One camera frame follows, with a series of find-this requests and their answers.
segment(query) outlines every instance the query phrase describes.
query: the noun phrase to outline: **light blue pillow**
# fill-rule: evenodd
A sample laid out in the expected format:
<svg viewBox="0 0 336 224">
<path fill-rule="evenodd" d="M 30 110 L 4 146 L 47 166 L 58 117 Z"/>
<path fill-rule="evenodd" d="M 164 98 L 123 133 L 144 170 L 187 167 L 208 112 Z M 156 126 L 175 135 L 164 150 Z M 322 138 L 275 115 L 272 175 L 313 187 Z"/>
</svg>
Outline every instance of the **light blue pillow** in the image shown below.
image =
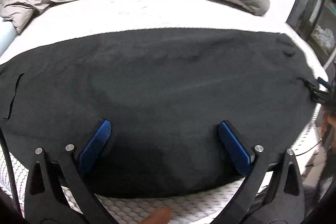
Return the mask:
<svg viewBox="0 0 336 224">
<path fill-rule="evenodd" d="M 0 56 L 17 36 L 16 30 L 10 21 L 0 17 Z"/>
</svg>

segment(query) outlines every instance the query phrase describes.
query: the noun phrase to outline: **silver screw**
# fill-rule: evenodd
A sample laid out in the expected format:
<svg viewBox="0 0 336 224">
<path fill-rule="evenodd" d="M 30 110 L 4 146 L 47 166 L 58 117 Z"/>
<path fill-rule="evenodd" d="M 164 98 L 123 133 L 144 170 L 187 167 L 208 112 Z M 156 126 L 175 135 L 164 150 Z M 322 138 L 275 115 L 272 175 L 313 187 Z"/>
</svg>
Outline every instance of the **silver screw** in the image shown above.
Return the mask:
<svg viewBox="0 0 336 224">
<path fill-rule="evenodd" d="M 257 151 L 257 152 L 259 152 L 259 153 L 261 153 L 261 152 L 264 151 L 264 148 L 263 148 L 262 145 L 257 144 L 257 145 L 254 147 L 254 150 Z"/>
<path fill-rule="evenodd" d="M 42 153 L 42 151 L 43 151 L 43 149 L 41 147 L 39 147 L 35 150 L 35 154 L 39 155 L 39 154 Z"/>
<path fill-rule="evenodd" d="M 68 144 L 68 145 L 65 147 L 65 150 L 66 150 L 66 151 L 72 151 L 74 148 L 75 148 L 75 146 L 74 146 L 73 144 Z"/>
<path fill-rule="evenodd" d="M 291 148 L 287 149 L 287 153 L 288 153 L 288 155 L 291 155 L 291 156 L 294 155 L 294 152 L 293 152 L 293 150 Z"/>
</svg>

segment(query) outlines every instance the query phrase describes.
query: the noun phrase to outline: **white bed sheet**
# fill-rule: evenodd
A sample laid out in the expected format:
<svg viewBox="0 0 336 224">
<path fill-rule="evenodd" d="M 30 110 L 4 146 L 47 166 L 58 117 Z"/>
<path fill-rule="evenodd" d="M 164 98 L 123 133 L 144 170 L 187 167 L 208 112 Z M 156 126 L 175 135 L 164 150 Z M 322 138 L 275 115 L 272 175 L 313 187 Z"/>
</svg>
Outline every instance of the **white bed sheet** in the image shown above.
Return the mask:
<svg viewBox="0 0 336 224">
<path fill-rule="evenodd" d="M 256 17 L 217 0 L 78 0 L 57 5 L 31 21 L 0 57 L 3 64 L 14 56 L 43 45 L 94 35 L 151 28 L 215 28 L 285 33 L 304 52 L 314 76 L 327 80 L 315 53 L 287 24 Z M 318 142 L 314 121 L 320 110 L 315 108 L 311 123 L 302 131 L 292 149 L 295 154 L 307 152 Z M 297 157 L 300 171 L 314 149 Z M 23 203 L 28 170 L 12 157 L 19 198 Z M 267 173 L 262 187 L 268 185 Z M 140 222 L 155 207 L 167 205 L 173 210 L 171 223 L 209 223 L 233 197 L 243 180 L 192 195 L 159 199 L 115 199 L 98 197 L 120 224 Z M 0 186 L 10 194 L 7 168 L 0 151 Z M 64 188 L 73 209 L 79 208 Z"/>
</svg>

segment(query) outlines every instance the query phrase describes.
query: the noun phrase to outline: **black cable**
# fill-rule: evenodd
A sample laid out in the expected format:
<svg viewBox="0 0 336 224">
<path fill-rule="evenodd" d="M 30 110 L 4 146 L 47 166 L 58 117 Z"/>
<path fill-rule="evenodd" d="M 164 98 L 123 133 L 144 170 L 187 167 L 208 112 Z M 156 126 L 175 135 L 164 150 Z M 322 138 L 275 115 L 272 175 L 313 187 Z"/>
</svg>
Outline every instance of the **black cable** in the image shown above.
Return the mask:
<svg viewBox="0 0 336 224">
<path fill-rule="evenodd" d="M 314 145 L 312 148 L 310 148 L 309 150 L 307 150 L 306 152 L 303 152 L 303 153 L 301 153 L 301 154 L 298 154 L 298 155 L 295 155 L 296 157 L 298 157 L 298 156 L 301 156 L 301 155 L 303 155 L 303 154 L 305 154 L 305 153 L 307 153 L 307 152 L 309 152 L 310 150 L 312 150 L 314 147 L 316 147 L 320 142 L 321 142 L 322 140 L 320 140 L 316 145 Z"/>
<path fill-rule="evenodd" d="M 2 148 L 2 152 L 5 156 L 5 161 L 6 161 L 7 171 L 8 171 L 8 176 L 9 176 L 10 189 L 12 191 L 12 196 L 13 196 L 13 201 L 14 201 L 14 207 L 20 213 L 20 215 L 22 215 L 21 207 L 19 203 L 19 197 L 17 196 L 17 189 L 16 189 L 16 184 L 15 184 L 15 177 L 14 177 L 11 156 L 9 154 L 7 142 L 5 140 L 5 136 L 3 135 L 1 128 L 0 128 L 0 145 Z"/>
</svg>

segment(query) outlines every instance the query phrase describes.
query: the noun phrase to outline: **thin black wire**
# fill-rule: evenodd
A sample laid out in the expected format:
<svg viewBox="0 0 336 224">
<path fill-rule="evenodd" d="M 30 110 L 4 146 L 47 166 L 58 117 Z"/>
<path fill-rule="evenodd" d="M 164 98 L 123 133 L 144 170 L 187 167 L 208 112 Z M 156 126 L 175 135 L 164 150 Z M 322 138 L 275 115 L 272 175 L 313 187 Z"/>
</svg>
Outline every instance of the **thin black wire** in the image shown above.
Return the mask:
<svg viewBox="0 0 336 224">
<path fill-rule="evenodd" d="M 298 156 L 301 156 L 301 155 L 303 155 L 303 154 L 305 154 L 305 153 L 307 153 L 307 152 L 309 152 L 310 150 L 312 150 L 314 147 L 316 147 L 317 145 L 319 145 L 319 143 L 321 142 L 322 140 L 320 140 L 316 145 L 314 145 L 312 148 L 310 148 L 309 150 L 307 150 L 306 152 L 304 152 L 304 153 L 301 153 L 301 154 L 298 154 L 298 155 L 295 155 L 296 157 L 298 157 Z"/>
<path fill-rule="evenodd" d="M 8 171 L 8 176 L 9 176 L 10 189 L 12 191 L 12 196 L 13 196 L 13 201 L 14 201 L 14 207 L 22 215 L 19 197 L 17 196 L 17 189 L 16 189 L 16 184 L 15 184 L 15 177 L 14 177 L 11 156 L 9 154 L 7 142 L 5 140 L 5 136 L 3 135 L 1 128 L 0 128 L 0 145 L 2 148 L 2 152 L 5 156 L 5 161 L 6 161 L 7 171 Z"/>
</svg>

